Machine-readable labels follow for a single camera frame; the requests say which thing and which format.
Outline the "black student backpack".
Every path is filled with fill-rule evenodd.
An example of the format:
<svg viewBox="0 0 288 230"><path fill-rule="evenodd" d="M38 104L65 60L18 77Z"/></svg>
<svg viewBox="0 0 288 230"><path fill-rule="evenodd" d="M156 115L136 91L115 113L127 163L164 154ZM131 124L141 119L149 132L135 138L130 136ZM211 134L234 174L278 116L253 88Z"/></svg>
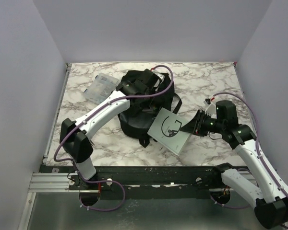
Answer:
<svg viewBox="0 0 288 230"><path fill-rule="evenodd" d="M136 89L136 79L143 71L129 70L121 79L117 90L125 95L151 95L153 93L139 93ZM172 111L176 114L181 105L181 98L175 93L174 83L168 73L161 73L165 76L164 81L160 84L155 93L159 93L171 86L165 93L152 98L130 99L130 108L118 114L120 126L123 133L131 138L138 139L139 143L145 148L150 143L148 130L154 119L162 108L171 110L172 102L175 97L178 98L178 104Z"/></svg>

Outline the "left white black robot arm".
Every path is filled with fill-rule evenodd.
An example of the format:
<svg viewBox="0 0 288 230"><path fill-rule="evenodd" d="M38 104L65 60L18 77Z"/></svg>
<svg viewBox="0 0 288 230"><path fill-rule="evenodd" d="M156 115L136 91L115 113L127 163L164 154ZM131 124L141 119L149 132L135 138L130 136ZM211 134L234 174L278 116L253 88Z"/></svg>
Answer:
<svg viewBox="0 0 288 230"><path fill-rule="evenodd" d="M86 189L96 186L96 169L92 163L92 137L107 122L127 112L137 116L147 108L155 109L173 84L173 75L155 73L152 69L131 70L121 79L116 89L100 105L72 121L61 124L60 149L70 155L70 161L81 175L80 183Z"/></svg>

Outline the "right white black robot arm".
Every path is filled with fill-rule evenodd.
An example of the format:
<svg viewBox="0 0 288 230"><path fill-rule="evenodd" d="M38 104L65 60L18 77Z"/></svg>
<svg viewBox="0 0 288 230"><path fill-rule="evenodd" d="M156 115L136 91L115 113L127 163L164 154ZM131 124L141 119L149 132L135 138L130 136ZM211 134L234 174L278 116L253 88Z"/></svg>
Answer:
<svg viewBox="0 0 288 230"><path fill-rule="evenodd" d="M288 185L280 178L258 144L258 138L248 125L239 124L236 106L228 100L215 105L216 118L198 110L194 118L180 131L204 137L217 133L243 159L257 182L251 183L229 163L215 167L211 182L234 189L253 208L260 224L271 229L288 222Z"/></svg>

